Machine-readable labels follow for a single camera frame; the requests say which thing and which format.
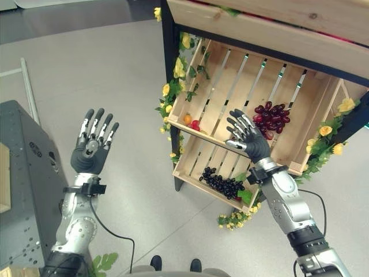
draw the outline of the black cable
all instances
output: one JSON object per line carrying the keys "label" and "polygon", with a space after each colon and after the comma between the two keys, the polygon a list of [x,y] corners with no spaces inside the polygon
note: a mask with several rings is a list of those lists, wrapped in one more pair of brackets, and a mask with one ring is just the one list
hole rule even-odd
{"label": "black cable", "polygon": [[324,204],[324,200],[323,200],[323,198],[322,198],[319,194],[317,194],[317,193],[315,193],[315,192],[311,192],[311,191],[309,191],[309,190],[299,189],[299,191],[300,191],[300,192],[307,192],[307,193],[311,193],[311,194],[313,194],[313,195],[315,195],[315,196],[318,196],[318,197],[319,197],[319,199],[321,200],[321,202],[322,202],[322,206],[323,206],[323,212],[324,212],[324,232],[323,232],[323,235],[325,236],[325,235],[326,235],[326,233],[327,233],[327,211],[326,211],[326,208],[325,208],[325,204]]}
{"label": "black cable", "polygon": [[77,254],[70,254],[69,257],[65,258],[64,261],[62,261],[61,263],[59,263],[48,275],[47,277],[50,277],[52,274],[54,274],[61,266],[62,264],[64,264],[66,261],[69,261],[70,259],[72,258],[77,258],[79,259],[80,261],[82,261],[84,267],[85,267],[85,273],[87,271],[87,275],[86,276],[89,276],[89,270],[88,270],[88,265],[85,261],[85,259]]}
{"label": "black cable", "polygon": [[[323,198],[322,198],[319,194],[317,194],[317,193],[315,193],[315,192],[311,192],[310,190],[299,189],[299,191],[300,191],[300,192],[307,192],[307,193],[311,193],[311,194],[313,194],[313,195],[315,195],[315,196],[318,196],[318,197],[319,197],[319,199],[321,200],[321,202],[322,202],[322,206],[323,206],[323,213],[324,213],[324,231],[323,231],[323,235],[325,236],[325,235],[326,235],[326,233],[327,233],[327,210],[326,210],[326,208],[325,208],[325,204],[324,204],[324,200],[323,200]],[[296,266],[297,266],[297,264],[298,264],[298,261],[297,261],[297,260],[295,260],[295,262],[293,263],[293,274],[294,274],[294,276],[295,276],[295,277],[297,277],[297,274],[296,274]]]}
{"label": "black cable", "polygon": [[132,273],[132,266],[133,266],[134,245],[135,245],[134,240],[133,240],[132,238],[123,237],[123,236],[121,236],[121,235],[117,235],[117,234],[113,233],[112,231],[110,231],[110,230],[108,229],[108,227],[106,227],[106,226],[104,225],[104,223],[103,223],[103,222],[101,222],[100,218],[97,216],[97,214],[96,214],[96,212],[95,212],[95,209],[93,208],[93,205],[92,205],[92,197],[90,197],[90,207],[91,207],[92,213],[93,213],[93,215],[95,216],[96,220],[100,223],[100,225],[102,226],[102,228],[104,228],[104,229],[105,229],[105,231],[106,231],[106,232],[110,233],[110,234],[111,234],[111,235],[113,235],[114,237],[121,238],[121,239],[127,239],[127,240],[129,240],[129,241],[131,241],[131,242],[132,242],[132,244],[133,244],[133,246],[132,246],[132,257],[131,257],[131,265],[130,265],[130,269],[129,269],[129,273],[131,274],[131,273]]}

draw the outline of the red grapes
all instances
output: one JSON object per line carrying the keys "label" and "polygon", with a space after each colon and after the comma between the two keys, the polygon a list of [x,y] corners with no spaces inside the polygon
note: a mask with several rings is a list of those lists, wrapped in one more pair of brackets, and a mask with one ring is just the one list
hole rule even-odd
{"label": "red grapes", "polygon": [[253,116],[255,125],[267,140],[273,139],[273,131],[276,131],[277,134],[282,133],[285,124],[291,121],[288,117],[289,111],[284,110],[285,104],[274,107],[272,105],[271,101],[266,102],[265,106],[259,105],[254,110],[257,114]]}

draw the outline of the black metal frame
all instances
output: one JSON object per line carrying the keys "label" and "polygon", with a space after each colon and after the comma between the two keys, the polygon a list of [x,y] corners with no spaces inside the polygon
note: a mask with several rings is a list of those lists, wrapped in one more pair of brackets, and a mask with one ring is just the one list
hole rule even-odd
{"label": "black metal frame", "polygon": [[[257,46],[255,44],[228,38],[226,36],[221,36],[216,33],[210,33],[189,26],[177,24],[176,22],[174,22],[167,0],[161,0],[161,19],[163,26],[165,72],[167,76],[167,82],[170,82],[173,79],[173,68],[175,60],[179,54],[179,33],[187,32],[200,36],[202,38],[213,39],[218,42],[223,42],[229,45],[240,47],[273,58],[281,59],[283,61],[301,65],[310,69],[324,72],[329,75],[337,76],[339,78],[343,78],[348,81],[369,87],[369,79],[354,75],[350,72],[345,72],[340,69],[323,65],[321,63],[309,61],[307,59],[299,58],[276,50],[272,50],[262,46]],[[360,104],[344,119],[343,125],[342,127],[340,127],[339,133],[333,137],[334,142],[341,143],[346,141],[349,137],[351,137],[354,133],[356,133],[368,122],[369,122],[369,90],[361,98]],[[171,137],[172,137],[172,151],[173,153],[176,153],[178,155],[179,154],[178,128],[174,126],[171,127]],[[175,189],[179,191],[183,181],[179,180],[176,177],[174,179],[175,179]]]}

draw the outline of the shoe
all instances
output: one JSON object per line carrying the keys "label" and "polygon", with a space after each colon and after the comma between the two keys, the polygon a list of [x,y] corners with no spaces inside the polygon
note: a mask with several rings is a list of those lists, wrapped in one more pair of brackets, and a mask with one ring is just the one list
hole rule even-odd
{"label": "shoe", "polygon": [[193,259],[190,267],[191,272],[202,272],[201,261],[199,259]]}
{"label": "shoe", "polygon": [[155,271],[161,271],[161,257],[159,255],[155,255],[152,257],[150,265],[155,268]]}

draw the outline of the grape bunch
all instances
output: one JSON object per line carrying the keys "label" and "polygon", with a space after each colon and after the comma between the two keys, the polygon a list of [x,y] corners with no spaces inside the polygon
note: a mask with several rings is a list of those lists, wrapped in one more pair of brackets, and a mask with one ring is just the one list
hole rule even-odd
{"label": "grape bunch", "polygon": [[205,182],[212,188],[217,190],[220,193],[223,193],[227,199],[236,199],[241,200],[240,197],[237,197],[237,192],[239,190],[244,190],[244,186],[242,185],[242,181],[236,182],[235,178],[227,178],[223,179],[221,175],[212,175],[216,171],[216,168],[210,168],[209,166],[204,169],[202,176],[200,176],[199,180],[205,180]]}
{"label": "grape bunch", "polygon": [[291,120],[288,117],[289,111],[285,110],[285,104],[279,104],[272,107],[273,103],[268,101],[265,106],[259,105],[255,108],[256,115],[253,116],[255,125],[258,126],[260,132],[267,140],[274,137],[273,131],[277,134],[282,133],[283,127]]}

